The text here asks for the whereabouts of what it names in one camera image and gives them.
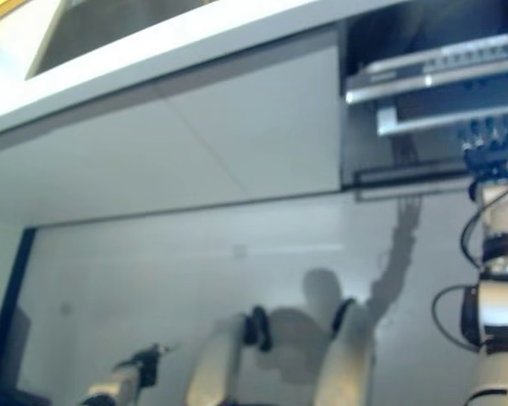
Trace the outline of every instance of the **black cable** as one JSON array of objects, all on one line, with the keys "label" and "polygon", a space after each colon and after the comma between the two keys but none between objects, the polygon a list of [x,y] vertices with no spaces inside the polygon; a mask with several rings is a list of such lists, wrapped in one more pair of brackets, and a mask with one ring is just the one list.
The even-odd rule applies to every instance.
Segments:
[{"label": "black cable", "polygon": [[456,345],[459,348],[463,348],[467,351],[471,351],[473,353],[477,353],[479,350],[479,347],[476,347],[472,344],[464,343],[457,338],[453,337],[451,334],[448,333],[448,331],[442,326],[442,323],[440,322],[439,315],[437,313],[437,304],[439,300],[448,294],[449,292],[453,292],[454,290],[461,290],[468,288],[468,285],[453,285],[449,286],[448,288],[442,289],[440,292],[438,292],[431,302],[431,317],[433,317],[434,325],[437,327],[437,329],[440,331],[440,333],[448,339],[451,343]]},{"label": "black cable", "polygon": [[483,206],[481,209],[478,209],[476,213],[468,220],[467,224],[463,228],[460,237],[460,246],[461,252],[468,259],[468,261],[474,265],[478,270],[482,269],[482,265],[478,262],[476,258],[474,258],[470,252],[469,244],[471,240],[472,233],[474,232],[474,228],[478,224],[478,220],[482,217],[482,215],[493,205],[497,204],[499,201],[504,199],[508,195],[508,190],[504,193],[501,193],[497,196],[496,199],[491,200],[487,205]]}]

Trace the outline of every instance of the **black strap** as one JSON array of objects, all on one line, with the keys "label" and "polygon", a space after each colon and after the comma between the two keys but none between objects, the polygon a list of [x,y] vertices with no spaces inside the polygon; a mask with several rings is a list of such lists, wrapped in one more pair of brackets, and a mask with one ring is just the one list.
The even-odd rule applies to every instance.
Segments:
[{"label": "black strap", "polygon": [[486,239],[483,242],[483,262],[487,262],[501,256],[508,256],[508,233],[491,239]]},{"label": "black strap", "polygon": [[508,389],[483,389],[474,393],[465,403],[467,406],[472,400],[481,398],[483,396],[506,396],[508,395]]},{"label": "black strap", "polygon": [[486,326],[485,332],[493,337],[485,343],[487,355],[508,353],[508,326]]},{"label": "black strap", "polygon": [[331,330],[333,331],[332,338],[337,337],[337,334],[339,334],[339,330],[342,327],[342,323],[345,320],[346,311],[352,306],[356,301],[354,299],[347,299],[345,300],[337,309],[337,312],[335,313],[335,317],[333,319],[333,322],[331,323]]},{"label": "black strap", "polygon": [[108,395],[94,395],[85,399],[81,406],[115,406],[115,401]]}]

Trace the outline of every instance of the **black stripe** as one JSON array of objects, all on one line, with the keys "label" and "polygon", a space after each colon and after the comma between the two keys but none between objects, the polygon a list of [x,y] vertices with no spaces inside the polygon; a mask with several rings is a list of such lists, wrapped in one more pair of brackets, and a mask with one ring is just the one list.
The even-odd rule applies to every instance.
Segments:
[{"label": "black stripe", "polygon": [[474,393],[468,400],[465,405],[469,404],[472,400],[481,398],[482,396],[506,396],[508,394],[508,389],[484,389],[482,391]]},{"label": "black stripe", "polygon": [[11,322],[15,308],[17,307],[17,300],[19,298],[23,278],[25,277],[26,265],[30,258],[30,251],[35,236],[35,228],[27,228],[23,232],[9,278],[8,289],[3,299],[2,309],[0,309],[0,369],[2,367]]},{"label": "black stripe", "polygon": [[504,255],[508,256],[508,233],[486,239],[483,242],[482,262],[487,262]]}]

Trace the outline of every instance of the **robotic arm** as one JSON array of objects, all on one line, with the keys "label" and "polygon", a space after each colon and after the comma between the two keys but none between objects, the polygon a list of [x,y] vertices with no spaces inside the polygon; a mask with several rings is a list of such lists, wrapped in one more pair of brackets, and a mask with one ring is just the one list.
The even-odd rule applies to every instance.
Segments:
[{"label": "robotic arm", "polygon": [[130,359],[118,363],[111,375],[88,390],[83,406],[130,406],[139,398],[142,388],[152,387],[157,381],[160,357],[174,348],[154,344]]},{"label": "robotic arm", "polygon": [[[338,309],[332,329],[333,340],[322,363],[312,405],[365,406],[374,359],[371,317],[367,309],[348,299]],[[244,346],[262,352],[273,346],[268,317],[259,306],[249,316],[235,316],[209,339],[190,381],[186,406],[253,406],[238,403],[235,396]]]},{"label": "robotic arm", "polygon": [[[468,406],[508,406],[508,131],[465,144],[465,162],[474,174],[471,198],[477,214],[465,227],[461,246],[480,271],[466,289],[461,332],[478,349],[478,369]],[[476,222],[483,224],[483,255],[467,250]]]}]

